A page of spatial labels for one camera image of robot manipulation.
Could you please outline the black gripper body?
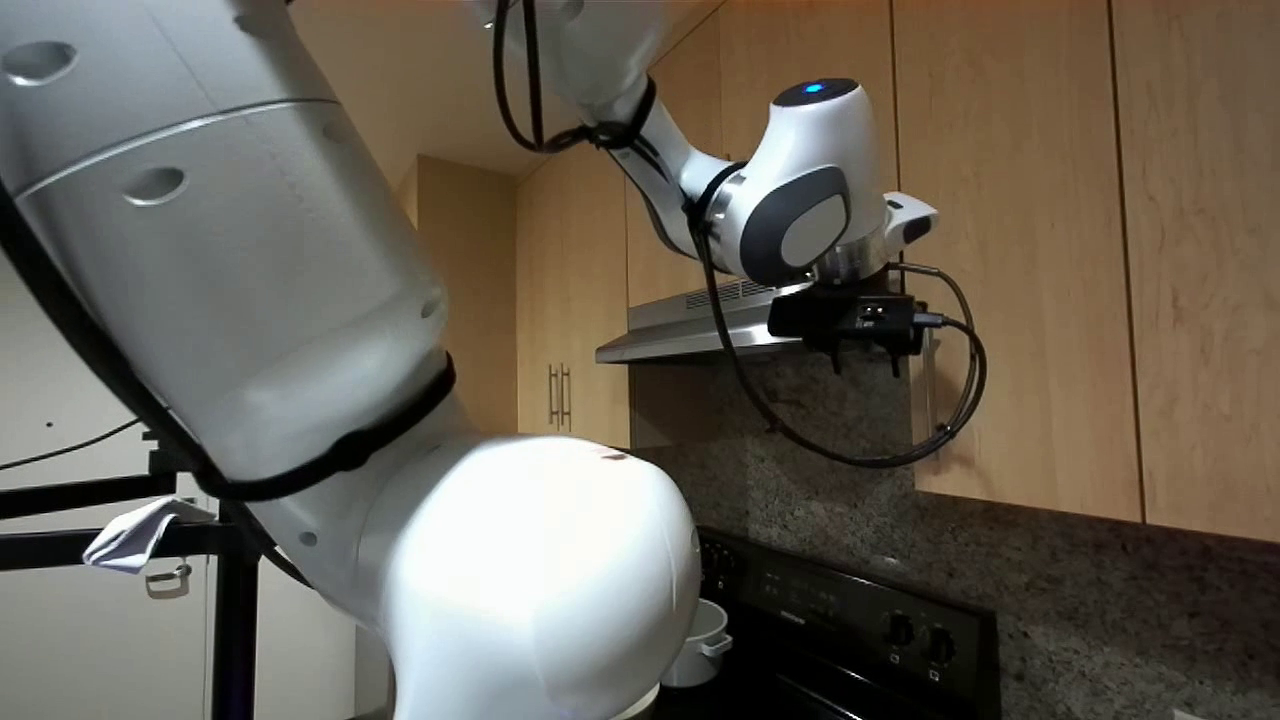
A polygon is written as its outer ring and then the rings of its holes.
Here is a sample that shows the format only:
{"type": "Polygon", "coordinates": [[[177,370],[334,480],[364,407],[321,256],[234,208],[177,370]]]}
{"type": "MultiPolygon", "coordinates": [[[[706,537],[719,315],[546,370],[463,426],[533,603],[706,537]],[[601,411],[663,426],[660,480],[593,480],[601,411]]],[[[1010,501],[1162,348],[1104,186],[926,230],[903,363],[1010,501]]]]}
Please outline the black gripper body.
{"type": "Polygon", "coordinates": [[[823,321],[816,348],[845,370],[845,354],[884,362],[891,377],[926,348],[915,324],[922,300],[890,286],[823,286],[823,321]]]}

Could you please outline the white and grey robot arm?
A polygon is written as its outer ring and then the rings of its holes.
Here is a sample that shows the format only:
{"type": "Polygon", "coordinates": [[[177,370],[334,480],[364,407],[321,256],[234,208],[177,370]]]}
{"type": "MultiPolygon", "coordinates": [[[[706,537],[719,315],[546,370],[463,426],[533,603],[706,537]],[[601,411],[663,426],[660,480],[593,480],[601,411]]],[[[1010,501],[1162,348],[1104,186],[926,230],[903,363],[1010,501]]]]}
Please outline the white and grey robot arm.
{"type": "Polygon", "coordinates": [[[618,720],[701,603],[677,480],[479,435],[449,294],[283,0],[0,0],[22,274],[104,383],[376,630],[393,720],[618,720]]]}

